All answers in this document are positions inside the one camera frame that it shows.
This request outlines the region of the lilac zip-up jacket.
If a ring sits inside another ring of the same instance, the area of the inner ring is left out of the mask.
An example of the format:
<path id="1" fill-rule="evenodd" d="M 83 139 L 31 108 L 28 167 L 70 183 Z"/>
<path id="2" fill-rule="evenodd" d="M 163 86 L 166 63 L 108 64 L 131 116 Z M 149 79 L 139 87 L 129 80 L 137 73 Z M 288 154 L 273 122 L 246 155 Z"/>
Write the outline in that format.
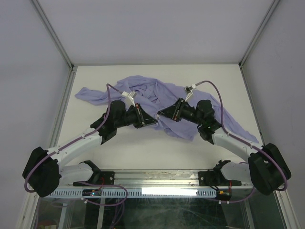
<path id="1" fill-rule="evenodd" d="M 258 141 L 210 93 L 195 90 L 192 98 L 185 102 L 186 92 L 182 86 L 163 83 L 155 78 L 130 76 L 119 80 L 109 92 L 83 87 L 75 97 L 92 105 L 102 105 L 108 101 L 124 101 L 122 92 L 133 91 L 136 92 L 135 102 L 158 119 L 155 129 L 164 130 L 169 136 L 192 141 L 198 127 L 224 124 L 225 129 L 235 135 L 252 142 Z"/>

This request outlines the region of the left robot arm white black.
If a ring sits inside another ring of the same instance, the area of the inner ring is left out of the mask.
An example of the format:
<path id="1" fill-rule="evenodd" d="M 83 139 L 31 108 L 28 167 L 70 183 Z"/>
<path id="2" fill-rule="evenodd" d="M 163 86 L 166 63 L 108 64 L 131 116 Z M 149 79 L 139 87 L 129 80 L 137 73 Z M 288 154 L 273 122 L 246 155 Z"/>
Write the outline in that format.
<path id="1" fill-rule="evenodd" d="M 101 170 L 90 160 L 70 166 L 69 163 L 81 154 L 98 147 L 117 134 L 118 128 L 134 126 L 139 129 L 154 125 L 157 120 L 146 113 L 140 104 L 126 108 L 124 102 L 109 103 L 106 112 L 88 129 L 60 146 L 48 149 L 35 148 L 22 173 L 24 188 L 29 193 L 46 197 L 58 187 L 73 184 L 106 184 Z"/>

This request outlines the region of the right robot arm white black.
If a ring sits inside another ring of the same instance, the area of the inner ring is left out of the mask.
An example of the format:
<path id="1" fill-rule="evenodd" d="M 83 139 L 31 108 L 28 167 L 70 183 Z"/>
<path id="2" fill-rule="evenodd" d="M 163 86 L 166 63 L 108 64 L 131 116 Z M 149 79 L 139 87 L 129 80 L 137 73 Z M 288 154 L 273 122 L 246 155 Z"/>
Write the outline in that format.
<path id="1" fill-rule="evenodd" d="M 197 125 L 200 137 L 220 146 L 243 159 L 246 164 L 230 161 L 215 166 L 213 180 L 219 185 L 229 180 L 250 182 L 262 194 L 270 195 L 275 190 L 283 191 L 292 174 L 278 147 L 272 143 L 261 146 L 225 130 L 215 118 L 211 101 L 200 100 L 191 107 L 184 99 L 158 111 L 158 115 L 179 122 L 182 119 Z"/>

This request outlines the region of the small black circuit board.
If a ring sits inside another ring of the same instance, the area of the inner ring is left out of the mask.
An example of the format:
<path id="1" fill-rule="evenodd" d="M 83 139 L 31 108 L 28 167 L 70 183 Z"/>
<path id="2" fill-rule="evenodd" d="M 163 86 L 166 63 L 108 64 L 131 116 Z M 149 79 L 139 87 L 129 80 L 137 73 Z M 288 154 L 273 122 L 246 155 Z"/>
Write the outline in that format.
<path id="1" fill-rule="evenodd" d="M 83 197 L 95 197 L 95 196 L 101 196 L 103 192 L 103 189 L 84 189 L 82 191 Z"/>

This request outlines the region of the black orange power connector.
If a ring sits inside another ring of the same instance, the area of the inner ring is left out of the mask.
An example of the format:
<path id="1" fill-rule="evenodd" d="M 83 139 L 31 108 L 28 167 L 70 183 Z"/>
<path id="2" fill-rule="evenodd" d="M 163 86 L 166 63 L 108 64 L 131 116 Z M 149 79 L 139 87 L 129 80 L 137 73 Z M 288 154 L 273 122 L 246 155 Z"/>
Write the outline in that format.
<path id="1" fill-rule="evenodd" d="M 217 200 L 221 201 L 229 201 L 232 197 L 232 192 L 230 190 L 218 190 L 216 192 L 216 198 Z"/>

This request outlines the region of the aluminium front frame rail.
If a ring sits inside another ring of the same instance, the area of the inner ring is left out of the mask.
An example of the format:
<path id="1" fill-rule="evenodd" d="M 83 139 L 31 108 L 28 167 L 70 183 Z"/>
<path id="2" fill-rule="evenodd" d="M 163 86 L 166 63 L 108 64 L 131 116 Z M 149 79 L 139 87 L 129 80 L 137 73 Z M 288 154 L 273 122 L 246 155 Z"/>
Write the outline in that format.
<path id="1" fill-rule="evenodd" d="M 140 187 L 201 187 L 198 172 L 207 170 L 115 170 L 113 185 L 125 188 Z"/>

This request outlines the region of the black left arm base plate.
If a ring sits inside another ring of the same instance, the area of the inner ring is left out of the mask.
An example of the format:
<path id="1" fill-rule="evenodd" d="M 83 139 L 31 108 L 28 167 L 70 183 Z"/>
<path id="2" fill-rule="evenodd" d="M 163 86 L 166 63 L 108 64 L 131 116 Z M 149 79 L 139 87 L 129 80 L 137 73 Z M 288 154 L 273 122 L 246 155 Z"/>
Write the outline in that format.
<path id="1" fill-rule="evenodd" d="M 115 180 L 114 171 L 99 171 L 94 172 L 93 175 L 87 181 L 74 182 L 73 186 L 102 186 L 102 185 L 113 185 Z"/>

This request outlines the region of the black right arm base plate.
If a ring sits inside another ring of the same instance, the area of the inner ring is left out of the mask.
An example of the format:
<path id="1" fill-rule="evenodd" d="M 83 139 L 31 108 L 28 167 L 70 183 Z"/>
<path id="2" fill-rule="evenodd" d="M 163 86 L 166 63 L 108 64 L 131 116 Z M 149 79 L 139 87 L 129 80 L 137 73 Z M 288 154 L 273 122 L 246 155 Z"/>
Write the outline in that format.
<path id="1" fill-rule="evenodd" d="M 221 172 L 215 172 L 212 170 L 207 171 L 199 171 L 198 172 L 198 181 L 199 186 L 213 186 L 213 187 L 219 187 L 219 186 L 241 186 L 241 181 L 237 180 L 227 180 L 224 178 Z"/>

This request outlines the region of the right aluminium side rail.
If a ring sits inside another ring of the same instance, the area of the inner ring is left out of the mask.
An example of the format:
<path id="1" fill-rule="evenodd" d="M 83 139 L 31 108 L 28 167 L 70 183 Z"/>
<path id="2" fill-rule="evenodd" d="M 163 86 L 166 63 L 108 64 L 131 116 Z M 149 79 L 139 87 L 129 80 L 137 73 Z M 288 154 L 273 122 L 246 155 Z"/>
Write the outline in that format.
<path id="1" fill-rule="evenodd" d="M 263 136 L 262 128 L 261 128 L 261 125 L 260 125 L 259 119 L 258 119 L 258 113 L 257 113 L 257 110 L 256 110 L 256 106 L 254 104 L 254 98 L 253 98 L 253 95 L 251 93 L 250 84 L 247 81 L 247 78 L 245 76 L 243 68 L 240 66 L 239 69 L 240 69 L 240 72 L 241 72 L 241 75 L 242 75 L 242 78 L 243 78 L 243 81 L 244 81 L 244 85 L 245 85 L 245 88 L 246 88 L 246 91 L 247 91 L 247 94 L 248 94 L 248 97 L 249 97 L 249 100 L 250 100 L 251 108 L 252 108 L 252 111 L 253 111 L 253 114 L 254 114 L 254 118 L 255 118 L 257 128 L 258 128 L 260 139 L 262 140 L 262 143 L 264 145 L 266 145 L 267 143 L 269 143 L 269 141 L 267 141 Z"/>

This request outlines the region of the aluminium side rail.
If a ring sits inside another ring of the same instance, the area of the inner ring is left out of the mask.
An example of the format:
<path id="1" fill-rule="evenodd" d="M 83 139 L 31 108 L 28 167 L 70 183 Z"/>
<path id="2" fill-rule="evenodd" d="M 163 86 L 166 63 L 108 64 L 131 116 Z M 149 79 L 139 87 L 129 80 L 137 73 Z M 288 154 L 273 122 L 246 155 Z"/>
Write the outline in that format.
<path id="1" fill-rule="evenodd" d="M 250 100 L 251 108 L 252 108 L 252 111 L 253 111 L 253 114 L 254 114 L 254 118 L 255 118 L 257 128 L 258 128 L 260 139 L 262 140 L 262 143 L 264 145 L 266 145 L 267 143 L 269 143 L 269 141 L 267 141 L 263 136 L 262 128 L 261 128 L 261 125 L 260 125 L 259 119 L 258 119 L 258 113 L 257 113 L 257 110 L 256 110 L 256 106 L 254 104 L 254 98 L 253 98 L 253 95 L 251 93 L 250 84 L 247 81 L 247 78 L 245 76 L 243 68 L 240 66 L 239 69 L 240 69 L 240 72 L 241 72 L 241 75 L 242 75 L 242 78 L 243 78 L 243 81 L 244 81 L 244 85 L 245 85 L 245 88 L 246 88 L 246 91 L 247 91 L 247 94 L 248 94 L 248 97 L 249 97 L 249 100 Z"/>
<path id="2" fill-rule="evenodd" d="M 61 128 L 65 117 L 66 109 L 68 106 L 69 98 L 71 95 L 71 90 L 73 87 L 77 68 L 78 67 L 74 66 L 72 69 L 69 70 L 68 78 L 64 86 L 64 91 L 60 100 L 58 111 L 56 113 L 54 124 L 52 126 L 50 138 L 47 143 L 47 149 L 52 148 L 58 144 L 58 140 L 60 137 Z"/>

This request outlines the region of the left aluminium side rail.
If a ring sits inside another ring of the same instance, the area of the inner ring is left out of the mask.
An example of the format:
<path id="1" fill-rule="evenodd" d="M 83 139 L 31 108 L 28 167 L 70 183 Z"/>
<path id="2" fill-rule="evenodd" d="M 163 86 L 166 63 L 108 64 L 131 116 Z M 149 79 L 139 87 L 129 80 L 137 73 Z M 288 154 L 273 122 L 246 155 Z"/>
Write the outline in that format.
<path id="1" fill-rule="evenodd" d="M 64 91 L 60 100 L 58 111 L 56 113 L 54 124 L 52 126 L 50 138 L 47 143 L 47 149 L 52 148 L 58 144 L 58 140 L 60 137 L 61 128 L 65 117 L 66 109 L 68 106 L 69 98 L 71 95 L 71 90 L 73 87 L 77 68 L 78 67 L 74 66 L 72 69 L 69 70 L 68 78 L 64 86 Z"/>

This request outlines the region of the left aluminium corner post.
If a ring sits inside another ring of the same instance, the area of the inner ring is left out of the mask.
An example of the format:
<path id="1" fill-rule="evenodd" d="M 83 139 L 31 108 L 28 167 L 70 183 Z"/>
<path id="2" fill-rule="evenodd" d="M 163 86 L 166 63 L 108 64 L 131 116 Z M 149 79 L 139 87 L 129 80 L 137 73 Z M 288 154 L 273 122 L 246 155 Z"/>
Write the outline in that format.
<path id="1" fill-rule="evenodd" d="M 70 69 L 74 68 L 74 64 L 72 63 L 70 57 L 68 56 L 66 50 L 63 47 L 62 42 L 60 41 L 57 33 L 55 32 L 50 20 L 48 19 L 48 16 L 46 15 L 41 3 L 39 0 L 30 0 L 30 3 L 32 4 L 33 8 L 35 9 L 38 17 L 40 18 L 42 24 L 44 25 L 47 33 L 49 34 L 50 38 L 54 42 L 57 50 L 59 51 L 60 55 L 62 56 L 63 60 L 66 62 L 68 67 Z"/>

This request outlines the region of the aluminium corner post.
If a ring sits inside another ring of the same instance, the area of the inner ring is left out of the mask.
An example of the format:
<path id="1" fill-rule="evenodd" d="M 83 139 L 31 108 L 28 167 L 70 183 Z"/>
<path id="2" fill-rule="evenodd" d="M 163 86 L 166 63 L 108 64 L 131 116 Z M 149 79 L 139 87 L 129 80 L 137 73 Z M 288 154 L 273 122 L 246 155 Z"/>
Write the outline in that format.
<path id="1" fill-rule="evenodd" d="M 50 38 L 54 42 L 57 50 L 59 51 L 60 55 L 62 56 L 63 60 L 66 62 L 68 67 L 70 69 L 74 68 L 74 64 L 72 63 L 70 57 L 68 56 L 66 50 L 63 47 L 62 42 L 60 41 L 57 33 L 55 32 L 50 20 L 48 19 L 48 16 L 46 15 L 41 3 L 39 0 L 30 0 L 30 3 L 32 4 L 33 8 L 35 9 L 38 17 L 40 18 L 42 24 L 44 25 L 47 33 L 49 34 Z"/>
<path id="2" fill-rule="evenodd" d="M 273 14 L 274 14 L 275 10 L 277 9 L 280 2 L 281 2 L 281 0 L 273 0 L 271 2 L 262 21 L 260 22 L 257 30 L 254 33 L 253 38 L 251 39 L 249 45 L 247 46 L 245 53 L 243 54 L 242 58 L 239 61 L 240 69 L 243 68 L 244 64 L 246 63 L 247 59 L 249 58 L 250 54 L 252 53 L 253 49 L 255 48 L 256 44 L 258 43 L 258 40 L 260 39 L 261 35 L 263 34 L 267 24 L 269 23 L 271 17 L 273 16 Z"/>

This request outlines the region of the right aluminium corner post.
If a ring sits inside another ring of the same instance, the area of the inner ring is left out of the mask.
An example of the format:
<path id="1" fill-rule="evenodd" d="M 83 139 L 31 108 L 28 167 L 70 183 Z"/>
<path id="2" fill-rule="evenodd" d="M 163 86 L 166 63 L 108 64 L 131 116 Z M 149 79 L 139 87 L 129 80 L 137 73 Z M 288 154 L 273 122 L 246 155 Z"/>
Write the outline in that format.
<path id="1" fill-rule="evenodd" d="M 249 58 L 250 54 L 252 53 L 253 49 L 255 48 L 256 44 L 258 43 L 258 40 L 260 39 L 261 35 L 263 34 L 267 24 L 269 23 L 271 17 L 273 16 L 273 14 L 274 14 L 275 10 L 277 9 L 280 2 L 281 2 L 281 0 L 273 0 L 271 2 L 262 21 L 260 22 L 257 30 L 254 33 L 253 38 L 251 39 L 249 45 L 247 46 L 245 53 L 243 54 L 242 58 L 239 61 L 240 69 L 243 68 L 244 64 L 246 63 L 247 59 Z"/>

